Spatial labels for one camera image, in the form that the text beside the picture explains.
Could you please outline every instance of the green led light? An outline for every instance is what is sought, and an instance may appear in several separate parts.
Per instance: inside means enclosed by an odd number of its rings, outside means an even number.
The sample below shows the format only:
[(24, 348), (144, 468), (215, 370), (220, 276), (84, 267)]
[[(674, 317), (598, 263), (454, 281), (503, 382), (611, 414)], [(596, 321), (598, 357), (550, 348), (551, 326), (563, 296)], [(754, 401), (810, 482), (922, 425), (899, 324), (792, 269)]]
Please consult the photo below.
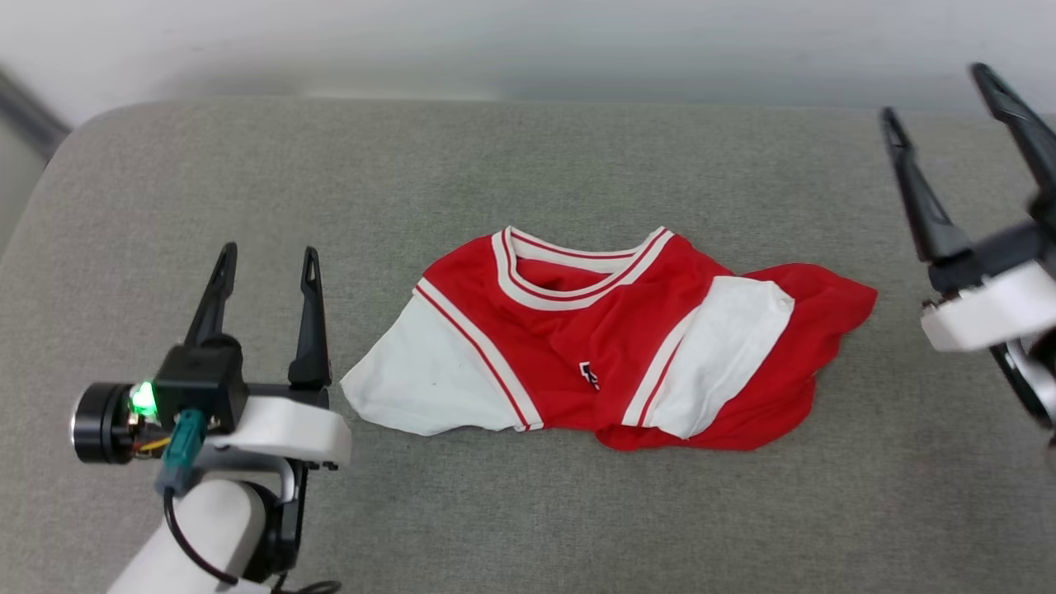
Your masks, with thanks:
[(150, 382), (144, 382), (136, 387), (129, 401), (129, 408), (140, 416), (157, 416), (154, 387), (150, 385)]

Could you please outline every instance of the jersey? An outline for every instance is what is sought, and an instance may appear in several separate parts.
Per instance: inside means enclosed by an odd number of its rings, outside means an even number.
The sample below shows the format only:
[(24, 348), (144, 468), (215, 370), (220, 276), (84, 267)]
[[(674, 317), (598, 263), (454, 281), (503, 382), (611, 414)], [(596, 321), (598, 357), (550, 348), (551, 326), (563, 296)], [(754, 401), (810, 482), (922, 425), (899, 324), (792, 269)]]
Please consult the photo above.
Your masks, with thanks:
[(341, 380), (366, 421), (592, 431), (618, 449), (752, 449), (810, 411), (875, 292), (810, 264), (744, 276), (666, 228), (621, 252), (508, 227), (423, 274)]

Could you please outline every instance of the white sleeve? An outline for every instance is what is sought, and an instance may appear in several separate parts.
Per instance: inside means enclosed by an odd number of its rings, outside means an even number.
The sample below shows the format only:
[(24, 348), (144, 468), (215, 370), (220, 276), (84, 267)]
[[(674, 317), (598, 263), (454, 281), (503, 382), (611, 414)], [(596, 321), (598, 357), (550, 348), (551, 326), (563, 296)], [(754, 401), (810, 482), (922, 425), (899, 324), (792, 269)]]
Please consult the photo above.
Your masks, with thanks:
[(685, 328), (644, 425), (682, 439), (706, 429), (762, 365), (794, 304), (773, 282), (717, 277)]
[(341, 389), (366, 421), (419, 435), (523, 426), (473, 344), (418, 294)]

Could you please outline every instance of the red fabric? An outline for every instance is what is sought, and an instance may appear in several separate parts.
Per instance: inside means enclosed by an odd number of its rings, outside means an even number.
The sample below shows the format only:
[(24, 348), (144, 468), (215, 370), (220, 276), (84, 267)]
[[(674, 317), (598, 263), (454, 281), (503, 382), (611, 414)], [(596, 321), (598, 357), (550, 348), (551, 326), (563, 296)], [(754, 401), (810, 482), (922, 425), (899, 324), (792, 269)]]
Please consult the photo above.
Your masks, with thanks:
[(622, 450), (684, 446), (750, 450), (785, 435), (810, 413), (814, 374), (835, 358), (841, 337), (869, 317), (876, 291), (813, 264), (742, 275), (771, 280), (795, 299), (792, 318), (747, 386), (703, 432), (682, 440), (657, 428), (608, 425), (596, 434)]
[[(538, 260), (516, 262), (526, 280), (555, 291), (583, 289), (607, 276)], [(810, 412), (814, 373), (836, 355), (841, 336), (868, 317), (876, 296), (872, 289), (809, 264), (744, 275), (774, 281), (793, 297), (792, 318), (762, 366), (712, 425), (682, 440), (621, 421), (660, 344), (700, 304), (712, 279), (730, 271), (674, 236), (635, 282), (572, 311), (518, 303), (503, 292), (498, 274), (492, 238), (484, 237), (435, 262), (425, 277), (494, 342), (546, 427), (595, 431), (602, 443), (622, 450), (668, 445), (754, 449), (784, 435)], [(582, 361), (589, 361), (597, 389), (582, 373)]]

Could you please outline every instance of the connector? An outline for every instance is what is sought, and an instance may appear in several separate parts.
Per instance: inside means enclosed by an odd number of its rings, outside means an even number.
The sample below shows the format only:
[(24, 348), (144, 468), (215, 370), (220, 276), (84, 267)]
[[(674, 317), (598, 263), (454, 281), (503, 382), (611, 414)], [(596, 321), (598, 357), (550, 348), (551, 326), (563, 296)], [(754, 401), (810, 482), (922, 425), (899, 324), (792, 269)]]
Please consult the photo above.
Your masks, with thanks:
[(180, 413), (172, 429), (172, 439), (162, 454), (162, 471), (154, 481), (154, 490), (165, 495), (171, 488), (177, 497), (187, 495), (194, 481), (194, 459), (202, 451), (207, 427), (205, 414), (197, 409)]

